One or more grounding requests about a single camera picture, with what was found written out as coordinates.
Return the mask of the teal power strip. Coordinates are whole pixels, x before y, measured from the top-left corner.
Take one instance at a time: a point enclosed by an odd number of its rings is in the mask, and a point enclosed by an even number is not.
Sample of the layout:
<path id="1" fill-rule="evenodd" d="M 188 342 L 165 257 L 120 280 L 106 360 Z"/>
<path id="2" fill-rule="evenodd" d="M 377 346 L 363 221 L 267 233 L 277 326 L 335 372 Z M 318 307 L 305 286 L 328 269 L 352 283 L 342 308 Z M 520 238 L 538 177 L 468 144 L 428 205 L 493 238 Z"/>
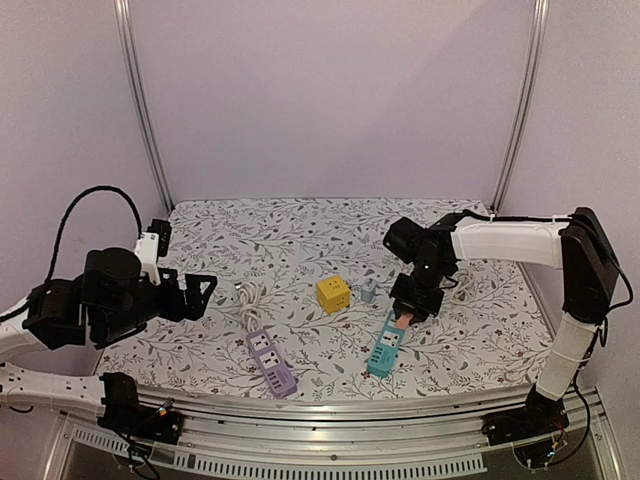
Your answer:
<path id="1" fill-rule="evenodd" d="M 391 310 L 367 361 L 367 372 L 380 379 L 387 378 L 394 367 L 406 329 L 400 328 Z"/>

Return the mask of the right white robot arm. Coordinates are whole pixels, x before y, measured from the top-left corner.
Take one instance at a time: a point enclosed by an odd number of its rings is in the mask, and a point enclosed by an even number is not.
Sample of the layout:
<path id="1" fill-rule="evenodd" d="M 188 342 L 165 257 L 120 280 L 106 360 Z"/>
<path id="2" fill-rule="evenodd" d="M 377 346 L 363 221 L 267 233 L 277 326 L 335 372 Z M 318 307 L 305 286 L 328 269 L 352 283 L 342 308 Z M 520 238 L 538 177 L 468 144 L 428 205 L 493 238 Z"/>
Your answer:
<path id="1" fill-rule="evenodd" d="M 389 295 L 395 315 L 406 315 L 413 323 L 438 315 L 444 299 L 441 283 L 461 261 L 509 261 L 562 271 L 560 324 L 533 389 L 536 399 L 518 412 L 516 421 L 527 436 L 552 424 L 556 409 L 551 401 L 566 393 L 616 307 L 617 283 L 625 279 L 594 211 L 579 207 L 567 216 L 526 217 L 463 210 L 429 227 L 402 217 L 391 224 L 383 245 L 412 268 L 397 277 Z"/>

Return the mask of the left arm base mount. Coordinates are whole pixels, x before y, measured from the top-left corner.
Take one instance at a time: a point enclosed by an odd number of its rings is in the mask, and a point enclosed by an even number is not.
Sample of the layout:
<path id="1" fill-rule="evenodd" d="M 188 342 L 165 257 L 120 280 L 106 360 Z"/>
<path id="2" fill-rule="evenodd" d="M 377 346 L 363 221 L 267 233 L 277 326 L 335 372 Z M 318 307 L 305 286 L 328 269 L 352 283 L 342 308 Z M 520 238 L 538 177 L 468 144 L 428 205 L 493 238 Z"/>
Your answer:
<path id="1" fill-rule="evenodd" d="M 124 373 L 105 373 L 99 376 L 104 387 L 101 405 L 104 412 L 97 425 L 126 438 L 135 437 L 168 445 L 177 445 L 181 436 L 184 415 L 174 409 L 169 397 L 159 406 L 140 403 L 136 381 Z"/>

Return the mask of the pink plug adapter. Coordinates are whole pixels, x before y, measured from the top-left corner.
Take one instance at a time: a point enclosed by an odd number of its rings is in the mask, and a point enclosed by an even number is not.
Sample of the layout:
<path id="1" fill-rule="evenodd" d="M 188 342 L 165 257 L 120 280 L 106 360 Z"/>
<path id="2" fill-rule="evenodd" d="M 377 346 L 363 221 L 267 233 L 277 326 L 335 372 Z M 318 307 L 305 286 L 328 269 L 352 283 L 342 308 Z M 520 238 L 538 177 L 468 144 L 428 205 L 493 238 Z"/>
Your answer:
<path id="1" fill-rule="evenodd" d="M 406 331 L 410 326 L 414 315 L 409 312 L 397 313 L 395 317 L 395 327 L 399 330 Z"/>

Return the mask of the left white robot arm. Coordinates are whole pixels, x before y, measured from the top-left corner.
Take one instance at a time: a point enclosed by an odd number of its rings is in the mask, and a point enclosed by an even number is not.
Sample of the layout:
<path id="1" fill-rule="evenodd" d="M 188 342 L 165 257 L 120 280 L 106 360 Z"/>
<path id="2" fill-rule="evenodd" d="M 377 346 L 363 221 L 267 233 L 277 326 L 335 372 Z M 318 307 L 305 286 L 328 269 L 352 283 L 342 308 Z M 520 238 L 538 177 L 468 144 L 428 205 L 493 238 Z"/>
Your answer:
<path id="1" fill-rule="evenodd" d="M 1 402 L 47 405 L 111 419 L 128 434 L 148 426 L 137 384 L 122 373 L 64 376 L 11 364 L 25 353 L 92 344 L 103 350 L 143 332 L 155 319 L 197 321 L 204 316 L 217 279 L 153 265 L 145 272 L 133 252 L 92 250 L 74 280 L 48 279 L 23 305 L 1 317 Z"/>

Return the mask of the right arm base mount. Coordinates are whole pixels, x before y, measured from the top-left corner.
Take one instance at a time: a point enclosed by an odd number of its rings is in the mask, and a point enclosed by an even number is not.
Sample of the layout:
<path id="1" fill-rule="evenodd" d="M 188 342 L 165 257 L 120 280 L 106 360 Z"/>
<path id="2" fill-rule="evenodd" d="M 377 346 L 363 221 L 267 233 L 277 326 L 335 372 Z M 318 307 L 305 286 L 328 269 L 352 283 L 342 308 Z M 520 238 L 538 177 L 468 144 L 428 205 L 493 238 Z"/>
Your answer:
<path id="1" fill-rule="evenodd" d="M 533 386 L 523 406 L 484 415 L 481 433 L 495 446 L 550 434 L 569 425 L 563 400 L 551 400 Z"/>

